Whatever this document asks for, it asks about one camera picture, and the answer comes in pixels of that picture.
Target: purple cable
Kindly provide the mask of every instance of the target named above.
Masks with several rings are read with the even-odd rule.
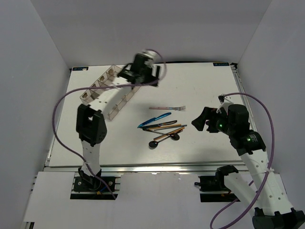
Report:
[[[73,92],[77,92],[77,91],[82,91],[82,90],[88,90],[88,89],[113,89],[113,88],[121,88],[121,87],[135,87],[135,86],[149,86],[149,85],[152,85],[152,84],[155,84],[155,83],[158,83],[160,80],[164,79],[165,75],[166,75],[166,72],[167,72],[167,67],[166,67],[166,62],[164,61],[163,57],[160,55],[160,53],[158,53],[157,51],[153,50],[153,49],[146,49],[148,51],[152,51],[152,52],[155,52],[156,54],[158,54],[162,60],[162,62],[164,63],[164,71],[163,71],[163,74],[162,74],[162,77],[160,77],[160,79],[156,79],[155,81],[153,82],[150,82],[150,83],[136,83],[136,84],[121,84],[121,85],[116,85],[116,86],[104,86],[104,87],[82,87],[82,88],[77,88],[77,89],[74,89],[72,91],[69,91],[67,92],[66,94],[64,94],[58,101],[57,103],[55,104],[54,106],[54,109],[53,109],[53,113],[52,113],[52,129],[53,129],[53,133],[54,133],[54,136],[56,138],[56,140],[59,142],[59,144],[61,144],[64,148],[66,148],[67,150],[71,151],[72,153],[74,153],[75,155],[79,156],[85,163],[86,163],[86,166],[89,170],[89,172],[95,177],[97,178],[99,181],[101,181],[106,187],[107,189],[109,190],[109,192],[111,193],[111,195],[113,196],[114,199],[116,199],[115,195],[113,194],[113,192],[111,191],[111,189],[109,188],[109,186],[107,185],[107,183],[101,179],[100,177],[98,177],[97,175],[95,175],[92,171],[92,169],[90,168],[90,166],[87,164],[87,161],[86,159],[79,153],[77,153],[76,151],[74,151],[73,149],[69,148],[68,146],[66,146],[59,138],[58,138],[58,135],[57,135],[57,132],[56,132],[56,127],[55,127],[55,115],[56,115],[56,110],[58,108],[58,105],[61,103],[61,101],[68,95],[70,95],[71,93]]]
[[[270,160],[269,160],[269,164],[267,166],[268,169],[271,168],[271,164],[272,164],[272,161],[273,161],[273,157],[274,157],[274,153],[275,153],[275,130],[274,130],[274,126],[273,126],[273,122],[272,122],[272,118],[271,118],[271,115],[267,109],[267,107],[257,98],[255,98],[253,95],[250,95],[250,94],[247,94],[247,93],[240,93],[240,92],[236,92],[236,93],[229,93],[229,94],[225,94],[224,97],[226,96],[230,96],[230,95],[236,95],[236,94],[240,94],[240,95],[245,95],[245,96],[248,96],[248,97],[251,97],[253,98],[254,100],[256,100],[260,105],[262,105],[262,107],[265,109],[267,115],[268,115],[268,118],[269,118],[269,122],[270,122],[270,126],[271,126],[271,135],[272,135],[272,141],[271,141],[271,154],[270,154]],[[239,217],[237,217],[235,220],[233,220],[231,223],[227,224],[226,226],[224,227],[221,227],[219,229],[227,229],[229,228],[230,226],[234,225],[235,223],[237,223],[238,221],[240,221],[248,212],[249,210],[253,207],[253,205],[255,204],[255,202],[257,201],[259,195],[261,194],[263,188],[264,188],[264,185],[267,181],[267,178],[268,178],[268,175],[269,175],[269,172],[266,172],[264,178],[263,178],[263,181],[258,189],[258,191],[256,192],[256,195],[254,197],[254,199],[252,200],[252,202],[249,204],[249,206],[243,211],[242,214],[240,214]],[[228,204],[227,206],[225,206],[224,208],[222,208],[220,211],[218,211],[215,216],[212,218],[211,220],[211,223],[210,223],[210,229],[214,229],[213,228],[213,223],[216,219],[216,217],[221,213],[223,212],[224,210],[226,210],[228,207],[230,207],[233,203],[235,203],[237,201],[234,200],[233,202],[231,202],[230,204]]]

